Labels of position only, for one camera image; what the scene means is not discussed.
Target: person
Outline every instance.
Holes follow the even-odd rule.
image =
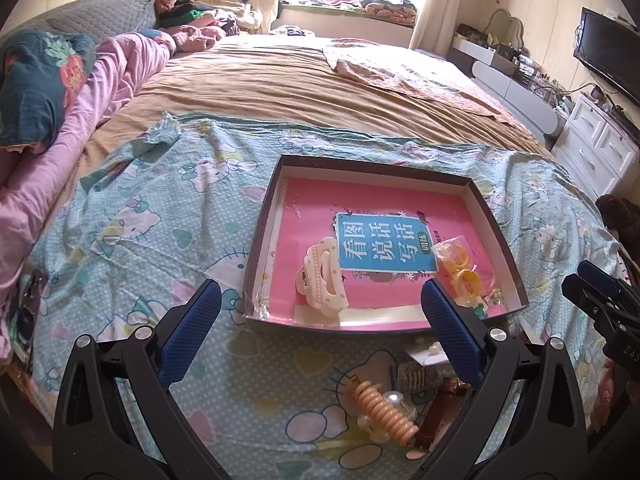
[[[598,385],[598,395],[591,410],[591,427],[600,432],[609,420],[611,412],[611,399],[614,394],[614,375],[616,364],[611,359],[606,359],[604,371]],[[626,394],[633,404],[640,404],[640,381],[629,380],[626,384]]]

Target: drawer knob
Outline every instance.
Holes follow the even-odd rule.
[[[587,161],[587,164],[589,164],[589,165],[591,166],[591,169],[592,169],[592,170],[595,170],[595,169],[596,169],[595,164],[594,164],[593,162],[591,162],[588,158],[585,158],[585,156],[584,156],[584,151],[583,151],[583,150],[578,150],[578,153],[580,153],[580,156],[581,156],[582,158],[584,158],[584,159]]]
[[[613,150],[613,152],[614,152],[617,156],[619,156],[620,158],[623,158],[623,157],[622,157],[622,155],[620,155],[620,152],[619,152],[616,148],[614,148],[614,147],[613,147],[613,144],[609,143],[609,147]]]

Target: yellow ring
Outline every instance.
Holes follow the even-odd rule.
[[[469,264],[469,255],[466,253],[463,247],[459,247],[462,249],[462,261],[457,262],[456,260],[454,260],[452,257],[453,252],[451,250],[447,251],[449,254],[442,259],[442,262],[444,263],[445,267],[447,267],[447,270],[449,272],[455,272],[456,270],[465,269],[465,267],[467,267]]]
[[[482,293],[482,284],[480,283],[480,276],[474,270],[462,269],[454,277],[453,286],[456,292],[460,295],[463,292],[470,298],[480,296]]]

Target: blue gripper pad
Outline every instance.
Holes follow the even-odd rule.
[[[453,301],[440,290],[436,280],[427,280],[420,302],[456,374],[478,390],[484,381],[482,349],[456,312]]]
[[[620,291],[618,280],[609,276],[589,260],[583,260],[578,264],[578,276],[607,298],[612,300],[617,298]]]
[[[218,317],[221,305],[220,286],[211,280],[195,298],[191,308],[160,350],[158,379],[162,386],[169,388],[170,384],[184,378],[200,345]]]

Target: white hair claw clip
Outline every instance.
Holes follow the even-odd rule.
[[[306,302],[327,317],[336,317],[349,306],[335,238],[329,236],[308,248],[296,275],[296,290]]]

